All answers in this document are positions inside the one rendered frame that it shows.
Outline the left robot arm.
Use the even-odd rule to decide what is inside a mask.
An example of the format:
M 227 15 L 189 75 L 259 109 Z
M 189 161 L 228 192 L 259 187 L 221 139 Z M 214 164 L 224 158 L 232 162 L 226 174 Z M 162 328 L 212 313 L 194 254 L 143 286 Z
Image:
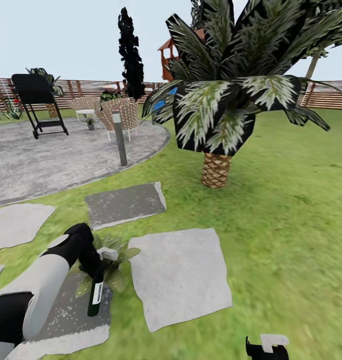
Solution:
M 106 247 L 96 250 L 93 241 L 86 223 L 70 227 L 25 272 L 0 289 L 0 360 L 5 360 L 22 341 L 38 335 L 76 260 L 81 271 L 102 282 L 108 266 L 102 259 L 116 261 L 118 253 Z

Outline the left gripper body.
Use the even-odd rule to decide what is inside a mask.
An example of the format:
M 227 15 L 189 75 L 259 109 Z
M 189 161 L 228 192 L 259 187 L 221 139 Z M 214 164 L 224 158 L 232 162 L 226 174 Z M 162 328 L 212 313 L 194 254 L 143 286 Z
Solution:
M 85 259 L 80 259 L 80 270 L 84 271 L 92 276 L 100 275 L 105 271 L 108 264 L 106 261 L 101 260 L 97 250 L 94 250 L 93 254 Z

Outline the insectifuge atomizer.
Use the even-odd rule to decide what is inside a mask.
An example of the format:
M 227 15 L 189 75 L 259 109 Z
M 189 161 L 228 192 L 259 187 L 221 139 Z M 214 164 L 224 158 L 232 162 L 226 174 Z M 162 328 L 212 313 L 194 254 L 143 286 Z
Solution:
M 100 302 L 101 302 L 101 294 L 103 289 L 103 282 L 100 282 L 96 276 L 92 276 L 91 279 L 94 279 L 94 283 L 91 291 L 91 296 L 89 300 L 89 306 L 88 306 L 88 316 L 89 317 L 95 317 L 98 315 L 98 311 L 100 308 Z

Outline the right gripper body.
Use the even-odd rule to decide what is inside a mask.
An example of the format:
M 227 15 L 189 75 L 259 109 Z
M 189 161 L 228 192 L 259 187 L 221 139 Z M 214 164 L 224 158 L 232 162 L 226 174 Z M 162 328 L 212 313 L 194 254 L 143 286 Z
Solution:
M 283 348 L 273 345 L 273 352 L 264 352 L 261 345 L 250 345 L 252 360 L 286 360 L 285 351 Z

